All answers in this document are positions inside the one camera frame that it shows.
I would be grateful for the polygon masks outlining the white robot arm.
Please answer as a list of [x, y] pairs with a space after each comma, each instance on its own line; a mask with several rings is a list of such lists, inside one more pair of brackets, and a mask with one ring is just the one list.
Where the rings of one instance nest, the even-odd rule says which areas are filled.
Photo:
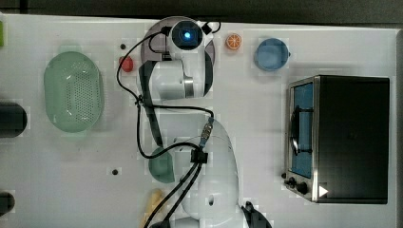
[[147, 117], [156, 148], [150, 162], [167, 161], [156, 172], [174, 181], [175, 200], [165, 217], [148, 218], [144, 228], [272, 228], [251, 202], [239, 203], [239, 176], [232, 143], [209, 109], [179, 105], [204, 97], [213, 84], [206, 47], [215, 31], [182, 18], [161, 23], [165, 49], [159, 61], [139, 68], [139, 115]]

